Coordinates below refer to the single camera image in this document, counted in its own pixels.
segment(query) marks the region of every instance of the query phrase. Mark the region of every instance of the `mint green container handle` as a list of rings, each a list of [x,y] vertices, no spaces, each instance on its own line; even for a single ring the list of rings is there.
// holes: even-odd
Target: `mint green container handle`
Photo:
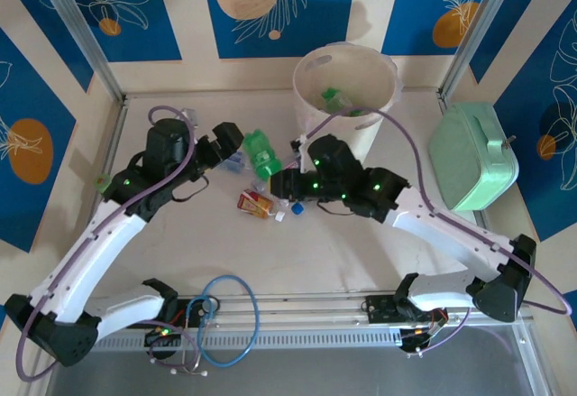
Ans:
[[[496,164],[501,164],[501,154],[503,153],[503,136],[499,133],[499,130],[495,128],[495,124],[489,121],[487,118],[474,116],[474,123],[479,126],[481,134],[487,141],[487,153],[489,157],[496,161]]]

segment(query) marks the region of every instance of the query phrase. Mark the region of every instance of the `small blue block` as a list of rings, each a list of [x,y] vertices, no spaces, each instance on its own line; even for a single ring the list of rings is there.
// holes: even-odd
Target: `small blue block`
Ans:
[[[305,208],[302,206],[302,204],[300,202],[297,202],[295,205],[293,205],[291,208],[293,213],[295,213],[297,216],[302,213]]]

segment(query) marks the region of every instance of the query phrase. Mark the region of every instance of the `blue cable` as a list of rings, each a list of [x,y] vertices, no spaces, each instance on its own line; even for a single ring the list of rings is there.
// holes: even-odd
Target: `blue cable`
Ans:
[[[243,286],[243,288],[245,288],[246,291],[248,292],[249,297],[251,297],[252,307],[254,308],[254,332],[252,333],[251,341],[249,342],[249,344],[243,349],[243,351],[236,358],[234,358],[230,362],[222,363],[222,362],[216,361],[214,358],[212,358],[210,355],[208,355],[208,353],[205,351],[205,348],[202,347],[202,338],[203,338],[204,333],[205,333],[206,320],[212,319],[213,314],[215,313],[213,310],[213,302],[208,297],[208,292],[219,281],[226,281],[226,280],[237,281],[238,283],[240,283]],[[205,360],[207,360],[211,365],[213,365],[215,367],[234,366],[235,364],[240,362],[247,354],[249,354],[249,352],[251,351],[254,344],[256,344],[256,339],[259,336],[259,331],[261,330],[261,313],[259,312],[259,306],[257,304],[256,297],[254,296],[254,293],[251,290],[251,287],[248,285],[248,283],[246,283],[246,281],[244,281],[243,279],[241,279],[238,276],[233,276],[231,274],[226,274],[224,276],[218,276],[218,277],[212,279],[205,286],[201,295],[197,295],[191,301],[188,302],[187,312],[186,312],[187,317],[190,314],[190,310],[192,309],[192,305],[199,300],[202,300],[203,302],[204,301],[208,302],[208,314],[204,315],[202,317],[202,319],[200,320],[200,327],[198,328],[198,334],[197,334],[198,351],[205,358]]]

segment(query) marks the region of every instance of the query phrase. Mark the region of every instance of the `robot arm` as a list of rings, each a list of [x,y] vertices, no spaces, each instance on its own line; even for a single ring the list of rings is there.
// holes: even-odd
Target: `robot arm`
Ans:
[[[167,321],[176,313],[178,293],[155,279],[112,298],[91,299],[90,295],[130,240],[163,205],[173,200],[173,190],[201,178],[206,170],[234,154],[243,142],[243,134],[235,124],[222,123],[213,132],[214,141],[209,142],[204,136],[195,143],[193,156],[180,174],[137,200],[95,235],[96,226],[103,220],[167,178],[185,160],[189,146],[187,126],[172,118],[156,122],[148,132],[146,150],[136,154],[127,169],[114,176],[88,227],[58,267],[30,296],[13,294],[5,303],[6,314],[21,330],[40,307],[28,336],[61,364],[77,363],[98,340],[116,330],[146,319]],[[71,259],[80,248],[81,255]],[[50,291],[49,286],[62,270],[66,270],[63,278]]]
[[[394,296],[398,313],[414,318],[433,309],[475,307],[500,321],[515,320],[531,274],[498,250],[533,266],[536,243],[532,239],[521,235],[511,241],[450,211],[431,209],[425,196],[405,179],[382,168],[364,169],[347,144],[330,134],[311,143],[308,154],[316,171],[283,170],[273,175],[273,195],[288,200],[341,200],[354,214],[419,236],[467,268],[435,276],[408,274]]]

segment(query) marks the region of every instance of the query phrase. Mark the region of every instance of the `white tabletop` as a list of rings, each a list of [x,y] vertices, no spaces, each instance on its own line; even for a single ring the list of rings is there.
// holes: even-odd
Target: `white tabletop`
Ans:
[[[275,151],[290,154],[298,136],[290,91],[222,92],[130,100],[115,155],[113,173],[142,151],[149,109],[157,105],[197,110],[198,136],[232,121],[244,132],[262,129]],[[404,92],[389,111],[417,142],[424,162],[427,191],[442,204],[428,160],[426,144],[441,120],[433,91]],[[408,143],[391,124],[383,124],[365,166],[381,166],[417,184],[415,161]],[[198,293],[213,277],[233,273],[260,294],[352,290],[394,290],[408,272],[453,272],[462,266],[413,235],[358,216],[331,216],[306,204],[300,216],[288,213],[282,223],[240,212],[236,203],[253,178],[215,169],[207,173],[210,187],[188,203],[163,207],[123,250],[96,293],[110,295],[150,277],[168,283],[180,294]],[[188,184],[178,196],[200,188]],[[330,208],[346,211],[340,203]],[[464,214],[472,220],[472,214]],[[216,293],[241,293],[233,284]]]

